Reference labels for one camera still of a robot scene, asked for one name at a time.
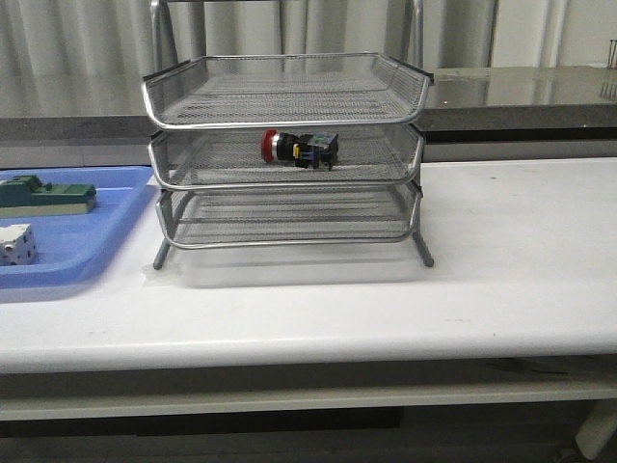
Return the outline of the white metal valve block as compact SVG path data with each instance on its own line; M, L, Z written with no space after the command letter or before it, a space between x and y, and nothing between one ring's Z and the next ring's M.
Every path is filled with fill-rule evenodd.
M37 255L37 243L30 224L1 227L1 265L25 265Z

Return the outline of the green terminal block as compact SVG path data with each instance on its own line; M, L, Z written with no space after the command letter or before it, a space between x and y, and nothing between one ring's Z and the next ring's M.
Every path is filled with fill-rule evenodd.
M89 213L96 204L92 184L43 183L35 175L1 181L1 217Z

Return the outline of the silver mesh tray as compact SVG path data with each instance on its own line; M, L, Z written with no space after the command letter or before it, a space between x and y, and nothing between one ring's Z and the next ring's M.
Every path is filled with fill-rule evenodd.
M416 229L415 185L165 191L156 212L179 249L396 242Z
M286 184L397 184L414 177L424 139L409 124L292 126L294 135L338 135L332 169L296 167L292 162L264 161L262 128L172 131L156 134L148 145L154 175L176 191Z
M204 56L145 77L166 130L408 123L432 73L377 52Z

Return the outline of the blue plastic tray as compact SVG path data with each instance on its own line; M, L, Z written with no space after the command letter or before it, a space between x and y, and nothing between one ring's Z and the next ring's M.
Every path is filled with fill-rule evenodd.
M140 166L8 170L3 180L35 175L43 182L86 183L96 189L88 213L3 218L29 224L37 245L30 264L3 266L1 288L66 286L100 274L142 215L156 189L152 169Z

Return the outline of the red emergency stop button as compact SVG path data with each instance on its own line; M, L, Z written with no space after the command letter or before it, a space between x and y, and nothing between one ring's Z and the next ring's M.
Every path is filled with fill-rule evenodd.
M292 162L298 168L317 170L326 166L331 170L338 160L338 135L294 135L267 129L261 136L260 152L262 159L268 163L277 160Z

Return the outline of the dark back counter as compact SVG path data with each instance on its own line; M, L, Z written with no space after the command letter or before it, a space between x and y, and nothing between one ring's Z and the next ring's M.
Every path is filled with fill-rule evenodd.
M155 128L136 74L1 80L5 169L145 165ZM441 68L417 128L427 162L612 157L616 73Z

